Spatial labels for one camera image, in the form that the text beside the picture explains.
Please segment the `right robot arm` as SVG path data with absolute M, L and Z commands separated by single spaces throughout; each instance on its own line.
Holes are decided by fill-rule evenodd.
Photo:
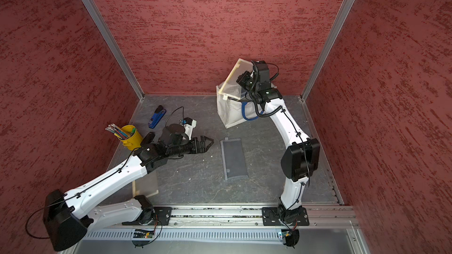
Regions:
M 320 143 L 300 128 L 283 96 L 272 86 L 278 74 L 271 76 L 264 61 L 251 61 L 251 65 L 251 70 L 237 78 L 243 91 L 240 102 L 253 104 L 257 118 L 270 118 L 283 139 L 286 151 L 281 159 L 281 169 L 286 179 L 279 206 L 273 214 L 283 225 L 296 226 L 298 218 L 307 217 L 301 201 L 319 166 Z

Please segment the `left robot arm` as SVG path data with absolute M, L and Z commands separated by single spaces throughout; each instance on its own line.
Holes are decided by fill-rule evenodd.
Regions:
M 136 195 L 125 202 L 101 206 L 100 204 L 118 190 L 157 168 L 170 159 L 185 155 L 206 153 L 214 144 L 206 136 L 193 137 L 196 121 L 183 118 L 178 123 L 166 125 L 158 140 L 149 132 L 129 156 L 92 181 L 61 192 L 59 189 L 47 195 L 41 208 L 47 239 L 57 252 L 76 245 L 87 234 L 116 224 L 161 224 L 160 214 L 144 195 Z

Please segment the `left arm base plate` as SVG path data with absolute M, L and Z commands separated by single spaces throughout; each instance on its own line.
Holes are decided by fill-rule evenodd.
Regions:
M 156 223 L 167 226 L 169 224 L 172 207 L 157 206 L 153 209 L 146 208 L 142 211 L 141 215 L 132 222 L 123 222 L 124 226 L 154 226 Z

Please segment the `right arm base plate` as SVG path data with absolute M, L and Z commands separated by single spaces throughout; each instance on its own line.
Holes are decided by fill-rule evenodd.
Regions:
M 262 221 L 264 226 L 309 226 L 309 218 L 306 208 L 299 206 L 292 210 L 286 210 L 282 205 L 278 207 L 263 207 Z

